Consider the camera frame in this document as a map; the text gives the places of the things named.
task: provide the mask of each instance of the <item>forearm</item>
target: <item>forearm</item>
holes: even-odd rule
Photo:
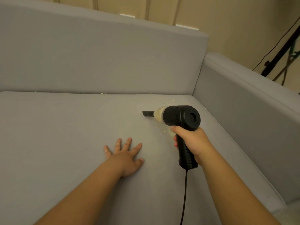
[[[120,176],[117,167],[104,162],[35,224],[94,224]]]
[[[279,225],[213,147],[205,152],[201,160],[210,193],[223,225]]]

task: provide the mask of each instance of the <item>black pole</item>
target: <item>black pole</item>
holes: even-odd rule
[[[299,37],[300,35],[300,25],[296,29],[296,31],[292,34],[292,36],[289,38],[289,40],[283,45],[283,47],[280,49],[280,51],[276,54],[276,56],[273,58],[273,60],[266,66],[266,68],[262,71],[261,75],[266,77],[269,75],[269,73],[273,70],[273,68],[276,66],[276,64],[279,62],[279,60],[283,57],[283,55],[288,51],[288,49],[291,47],[294,41]]]

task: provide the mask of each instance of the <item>black handheld vacuum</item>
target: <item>black handheld vacuum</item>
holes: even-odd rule
[[[200,125],[200,115],[192,106],[163,106],[156,111],[143,111],[144,116],[154,117],[166,125],[178,125],[182,128],[195,131]],[[190,170],[198,167],[194,155],[187,148],[184,140],[176,135],[179,150],[179,165]]]

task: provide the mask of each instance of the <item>beige wall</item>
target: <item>beige wall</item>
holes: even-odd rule
[[[199,28],[210,36],[209,51],[222,53],[250,69],[273,48],[300,15],[300,0],[97,0],[97,7],[93,0],[59,1],[164,24]],[[264,63],[276,55],[293,30],[256,68],[256,72],[263,70]],[[285,56],[268,78],[274,78],[284,67],[286,59]],[[300,92],[300,58],[289,68],[285,86]]]

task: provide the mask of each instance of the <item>person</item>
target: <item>person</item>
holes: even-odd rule
[[[171,130],[184,139],[195,155],[196,162],[202,166],[223,225],[280,225],[213,147],[202,128],[191,132],[172,126]],[[131,138],[128,138],[121,148],[121,139],[118,139],[113,154],[105,145],[107,160],[35,225],[95,224],[107,196],[119,178],[135,173],[144,163],[144,159],[133,160],[142,143],[129,151],[130,144]]]

